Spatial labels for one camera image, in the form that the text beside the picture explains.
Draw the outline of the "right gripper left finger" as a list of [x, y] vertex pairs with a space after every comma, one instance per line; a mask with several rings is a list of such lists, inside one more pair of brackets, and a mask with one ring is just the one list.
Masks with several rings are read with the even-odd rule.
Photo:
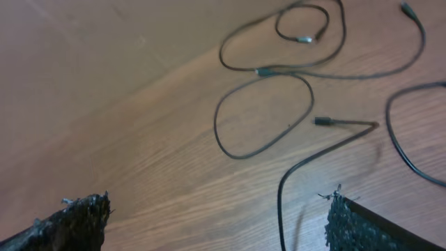
[[1, 250], [100, 251], [111, 213], [108, 193], [62, 199], [65, 208], [1, 241]]

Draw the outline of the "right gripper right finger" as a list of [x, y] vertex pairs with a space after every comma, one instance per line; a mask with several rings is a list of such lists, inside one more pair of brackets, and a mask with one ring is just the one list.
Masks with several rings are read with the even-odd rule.
[[343, 195], [332, 199], [325, 239], [330, 251], [445, 251]]

